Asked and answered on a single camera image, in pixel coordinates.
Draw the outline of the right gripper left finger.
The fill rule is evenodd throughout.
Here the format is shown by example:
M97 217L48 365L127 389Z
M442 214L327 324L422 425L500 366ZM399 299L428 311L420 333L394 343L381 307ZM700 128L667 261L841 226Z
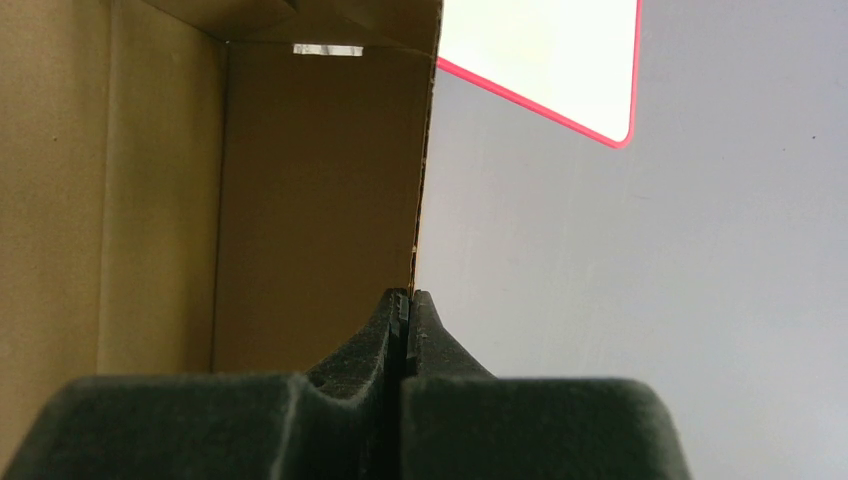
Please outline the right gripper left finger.
M8 479L396 479L408 296L305 373L89 376L50 398Z

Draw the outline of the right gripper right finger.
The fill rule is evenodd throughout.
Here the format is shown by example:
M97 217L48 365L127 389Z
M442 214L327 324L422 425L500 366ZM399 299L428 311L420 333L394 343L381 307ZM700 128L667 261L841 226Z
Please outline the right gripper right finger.
M441 322L410 305L400 386L404 479L687 479L672 416L626 378L511 378L485 369Z

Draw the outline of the brown cardboard box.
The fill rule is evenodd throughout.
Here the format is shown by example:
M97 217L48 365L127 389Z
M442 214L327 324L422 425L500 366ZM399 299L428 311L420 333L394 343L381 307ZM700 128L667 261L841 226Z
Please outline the brown cardboard box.
M412 285L439 1L1 5L1 460L92 374L300 370Z

